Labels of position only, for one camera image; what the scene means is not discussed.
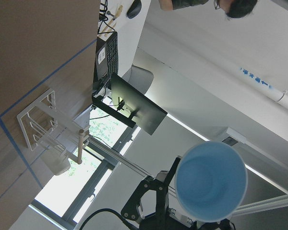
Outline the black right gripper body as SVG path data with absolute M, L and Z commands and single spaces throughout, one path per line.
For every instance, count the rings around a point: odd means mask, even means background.
M 145 177 L 121 210 L 121 215 L 139 224 L 140 230 L 195 230 L 196 224 L 169 207 L 168 191 L 163 181 L 168 171 L 156 178 Z

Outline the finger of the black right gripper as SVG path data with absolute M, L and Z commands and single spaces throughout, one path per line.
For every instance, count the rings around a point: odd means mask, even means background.
M 178 165 L 179 165 L 180 160 L 181 160 L 181 157 L 180 157 L 180 156 L 178 156 L 178 157 L 175 158 L 175 160 L 174 160 L 174 162 L 173 162 L 170 170 L 168 171 L 168 173 L 167 173 L 167 175 L 166 175 L 166 177 L 165 177 L 165 179 L 164 179 L 164 181 L 163 181 L 164 188 L 166 189 L 166 191 L 168 191 L 168 186 L 169 186 L 172 178 L 173 178 L 174 175 L 175 175 L 175 172 L 176 172 L 176 170 L 177 170 L 177 168 L 178 168 Z

